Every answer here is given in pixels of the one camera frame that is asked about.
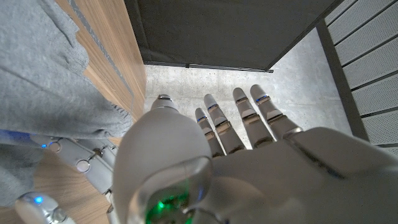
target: robot finger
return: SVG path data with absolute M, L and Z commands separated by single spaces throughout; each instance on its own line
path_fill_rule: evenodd
M 256 113 L 243 90 L 235 88 L 233 96 L 253 149 L 272 143 L 274 139 L 271 133 L 261 121 L 260 115 Z
M 225 117 L 213 96 L 207 94 L 204 98 L 204 101 L 206 107 L 208 108 L 210 117 L 216 127 L 216 132 L 220 137 L 222 145 L 224 146 L 225 152 L 227 154 L 231 154 L 238 150 L 246 149 L 242 140 L 236 134 L 236 131 Z
M 217 156 L 225 156 L 225 152 L 218 142 L 216 133 L 213 131 L 213 128 L 209 123 L 205 111 L 201 108 L 197 108 L 195 110 L 195 116 L 197 118 L 199 126 L 203 131 L 203 134 L 206 136 L 206 139 L 209 142 L 211 155 L 213 156 L 213 158 Z
M 292 134 L 303 131 L 302 128 L 276 108 L 271 98 L 259 85 L 253 85 L 250 89 L 250 94 L 274 133 L 276 140 L 287 138 Z

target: dark door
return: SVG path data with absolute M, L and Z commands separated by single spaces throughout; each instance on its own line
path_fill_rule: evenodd
M 267 70 L 341 0 L 125 0 L 145 62 Z

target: wooden panel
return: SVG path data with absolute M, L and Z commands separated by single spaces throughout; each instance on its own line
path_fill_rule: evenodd
M 75 2 L 134 93 L 132 111 L 135 118 L 141 117 L 146 74 L 124 1 Z
M 129 93 L 122 80 L 118 77 L 118 74 L 107 61 L 100 48 L 98 48 L 90 33 L 80 22 L 68 1 L 57 0 L 56 2 L 67 14 L 69 14 L 80 29 L 76 33 L 77 41 L 84 46 L 90 58 L 89 67 L 85 71 L 85 75 L 109 101 L 118 104 L 125 110 L 131 111 L 133 96 Z

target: wooden floor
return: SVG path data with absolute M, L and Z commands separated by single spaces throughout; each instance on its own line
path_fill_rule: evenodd
M 85 75 L 105 98 L 130 111 L 133 120 L 138 120 L 144 109 L 146 74 L 124 1 L 75 0 L 128 87 L 105 58 L 68 0 L 56 2 L 80 28 L 77 40 L 90 57 Z M 112 141 L 118 144 L 120 139 Z M 91 186 L 84 175 L 63 164 L 55 154 L 45 153 L 35 173 L 34 183 L 36 191 L 53 197 L 76 223 L 108 223 L 106 210 L 109 203 L 105 197 Z M 0 208 L 0 223 L 22 221 L 13 209 Z

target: green led light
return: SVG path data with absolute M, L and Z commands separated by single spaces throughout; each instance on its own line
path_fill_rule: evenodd
M 185 224 L 192 224 L 192 217 L 189 218 L 189 219 L 185 222 Z
M 159 203 L 157 204 L 157 206 L 160 207 L 160 208 L 164 208 L 163 202 L 159 202 Z
M 155 206 L 153 206 L 146 215 L 146 223 L 156 223 L 156 220 L 160 220 L 162 217 L 168 217 L 177 210 L 180 210 L 188 203 L 188 194 L 184 193 L 181 195 L 173 195 L 169 198 L 159 201 Z

